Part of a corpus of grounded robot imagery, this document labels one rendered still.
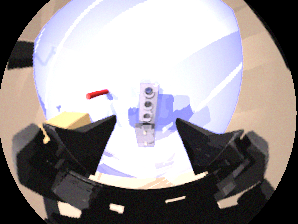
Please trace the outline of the red peg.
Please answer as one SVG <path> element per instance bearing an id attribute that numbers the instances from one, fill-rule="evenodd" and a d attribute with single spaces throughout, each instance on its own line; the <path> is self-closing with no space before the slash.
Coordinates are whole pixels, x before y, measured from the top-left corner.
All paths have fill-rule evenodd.
<path id="1" fill-rule="evenodd" d="M 101 91 L 96 91 L 96 92 L 88 92 L 86 93 L 85 97 L 86 99 L 93 99 L 93 97 L 105 95 L 105 93 L 109 93 L 108 89 L 101 89 Z"/>

